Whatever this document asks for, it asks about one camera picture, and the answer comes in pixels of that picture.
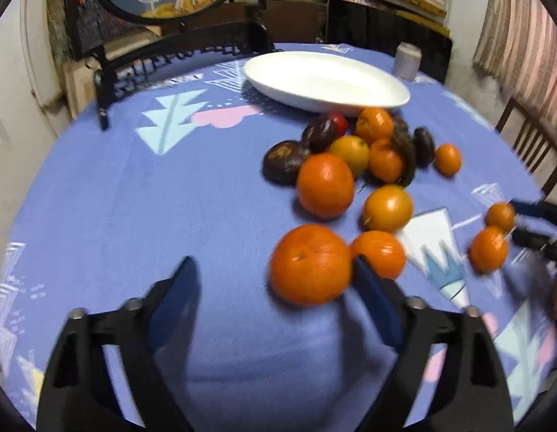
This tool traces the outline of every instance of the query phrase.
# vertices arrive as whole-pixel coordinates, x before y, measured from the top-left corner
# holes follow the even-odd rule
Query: round table
[[[282,44],[335,53],[390,71],[393,59],[346,45]],[[266,287],[268,258],[286,232],[312,222],[293,188],[262,178],[265,152],[297,139],[313,115],[280,105],[245,81],[246,59],[196,54],[158,76],[184,76],[112,105],[111,128],[87,108],[53,147],[12,226],[0,284],[0,352],[9,397],[36,420],[43,372],[66,314],[114,310],[167,278],[184,256],[199,265],[201,295],[187,335],[156,355],[198,432],[354,430],[395,359],[360,298],[291,310]],[[545,315],[545,263],[511,246],[504,268],[477,277],[465,257],[488,206],[541,197],[492,126],[424,75],[406,83],[411,128],[462,151],[452,180],[419,170],[407,191],[415,217],[399,237],[408,296],[439,309],[481,308],[520,419],[556,354]],[[326,223],[346,241],[372,191],[356,183],[347,212]],[[549,227],[536,220],[539,231]],[[111,375],[137,420],[116,351]],[[425,416],[444,350],[429,360],[409,423]]]

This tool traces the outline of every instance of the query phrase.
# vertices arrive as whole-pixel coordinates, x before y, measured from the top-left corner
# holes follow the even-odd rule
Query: curtain
[[[474,63],[557,131],[557,27],[540,0],[489,0]]]

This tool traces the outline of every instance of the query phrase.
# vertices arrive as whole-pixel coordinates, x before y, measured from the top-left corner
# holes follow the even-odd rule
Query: silver can
[[[402,42],[397,48],[393,74],[409,81],[415,80],[423,54],[416,45]]]

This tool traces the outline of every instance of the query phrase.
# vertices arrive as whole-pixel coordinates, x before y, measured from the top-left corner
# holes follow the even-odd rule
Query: white plate
[[[356,117],[365,107],[400,107],[410,99],[409,90],[394,76],[328,53],[259,55],[245,64],[245,75],[264,95],[309,112]]]

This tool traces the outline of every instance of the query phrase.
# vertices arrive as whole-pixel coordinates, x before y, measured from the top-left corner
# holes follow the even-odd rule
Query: pink heart pattern
[[[231,128],[238,125],[245,117],[260,112],[262,112],[262,108],[258,105],[211,109],[210,111],[197,112],[193,115],[191,121],[199,126],[212,125],[214,128]]]

